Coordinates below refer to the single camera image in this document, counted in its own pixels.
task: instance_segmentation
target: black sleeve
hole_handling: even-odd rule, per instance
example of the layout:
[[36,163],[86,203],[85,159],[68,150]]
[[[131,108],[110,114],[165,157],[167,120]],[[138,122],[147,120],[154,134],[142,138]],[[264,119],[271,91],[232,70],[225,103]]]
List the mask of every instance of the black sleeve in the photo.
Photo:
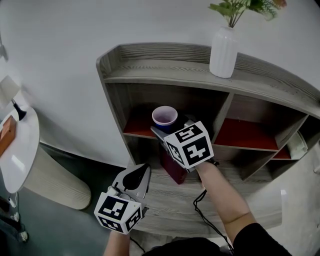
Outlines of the black sleeve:
[[236,256],[290,256],[291,254],[258,223],[244,227],[235,237],[233,242]]
[[220,248],[206,238],[195,237],[167,243],[143,256],[219,256]]

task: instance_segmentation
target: leaf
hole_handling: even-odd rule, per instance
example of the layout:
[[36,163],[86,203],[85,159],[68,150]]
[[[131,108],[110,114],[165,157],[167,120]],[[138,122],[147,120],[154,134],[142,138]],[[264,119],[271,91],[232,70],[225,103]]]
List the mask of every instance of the leaf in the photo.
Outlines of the leaf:
[[221,2],[221,3],[219,3],[219,6],[226,8],[226,9],[232,9],[232,5],[229,2]]
[[263,5],[264,4],[261,0],[251,0],[248,9],[252,11],[262,10]]
[[278,10],[280,10],[280,2],[282,2],[281,0],[265,0],[266,2],[268,2],[270,7],[276,8]]
[[243,11],[245,11],[246,9],[247,9],[247,6],[246,6],[245,4],[239,3],[239,4],[237,4],[237,6],[236,6],[236,12],[235,12],[235,13],[240,14],[240,13],[242,13]]
[[274,10],[265,11],[262,13],[266,21],[271,21],[278,16],[277,12]]
[[244,6],[249,6],[251,3],[251,0],[235,0],[235,4],[240,3]]
[[231,17],[231,15],[232,15],[232,10],[230,10],[228,8],[225,8],[225,7],[222,7],[220,5],[217,5],[217,4],[211,3],[208,8],[211,9],[211,10],[219,12],[224,17],[225,16]]

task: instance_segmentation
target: white vase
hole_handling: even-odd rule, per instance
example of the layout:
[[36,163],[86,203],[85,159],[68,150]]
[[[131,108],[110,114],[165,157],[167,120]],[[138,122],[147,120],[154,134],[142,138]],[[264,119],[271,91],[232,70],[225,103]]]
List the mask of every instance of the white vase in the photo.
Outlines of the white vase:
[[237,53],[235,30],[231,27],[220,27],[212,39],[210,72],[220,78],[230,78],[235,69]]

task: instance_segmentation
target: table leg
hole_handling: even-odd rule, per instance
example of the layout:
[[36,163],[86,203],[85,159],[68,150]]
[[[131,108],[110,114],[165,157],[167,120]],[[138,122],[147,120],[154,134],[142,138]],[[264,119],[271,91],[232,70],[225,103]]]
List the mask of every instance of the table leg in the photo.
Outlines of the table leg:
[[86,208],[91,200],[88,185],[58,164],[40,146],[23,186],[45,198],[77,210]]

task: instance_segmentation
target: plant stem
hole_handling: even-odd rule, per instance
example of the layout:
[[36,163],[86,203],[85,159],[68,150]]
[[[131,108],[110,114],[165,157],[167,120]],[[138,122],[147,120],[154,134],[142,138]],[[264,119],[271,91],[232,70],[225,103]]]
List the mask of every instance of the plant stem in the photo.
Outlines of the plant stem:
[[230,21],[229,21],[229,27],[230,27],[230,28],[232,28],[231,26],[232,26],[232,23],[233,23],[233,21],[234,21],[233,18],[234,18],[234,16],[231,15]]
[[244,12],[245,12],[245,10],[243,10],[243,11],[240,13],[238,19],[233,22],[233,27],[237,24],[238,20],[240,19],[241,15],[242,15]]
[[234,16],[234,19],[232,21],[232,24],[231,24],[231,28],[233,28],[235,26],[235,20],[237,19],[237,14]]

